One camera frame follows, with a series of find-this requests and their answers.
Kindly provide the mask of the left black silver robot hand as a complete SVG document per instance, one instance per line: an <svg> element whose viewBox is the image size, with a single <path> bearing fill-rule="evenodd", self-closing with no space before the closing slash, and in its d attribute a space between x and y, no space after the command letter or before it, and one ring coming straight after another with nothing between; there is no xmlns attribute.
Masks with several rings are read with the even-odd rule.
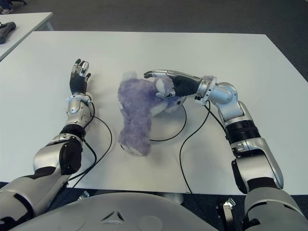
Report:
<svg viewBox="0 0 308 231"><path fill-rule="evenodd" d="M83 94L87 92L88 80L91 73L88 72L89 63L87 61L82 61L77 59L72 67L70 75L70 90L72 95Z"/></svg>

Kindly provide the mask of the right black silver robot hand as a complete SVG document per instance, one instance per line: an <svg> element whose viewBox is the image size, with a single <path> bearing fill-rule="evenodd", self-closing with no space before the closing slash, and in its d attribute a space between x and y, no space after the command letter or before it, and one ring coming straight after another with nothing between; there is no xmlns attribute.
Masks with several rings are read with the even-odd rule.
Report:
<svg viewBox="0 0 308 231"><path fill-rule="evenodd" d="M143 77L168 77L172 80L174 87L171 90L163 90L162 88L164 87L159 87L157 83L158 93L155 95L159 98L183 97L196 94L202 82L199 77L174 70L150 70L145 72Z"/></svg>

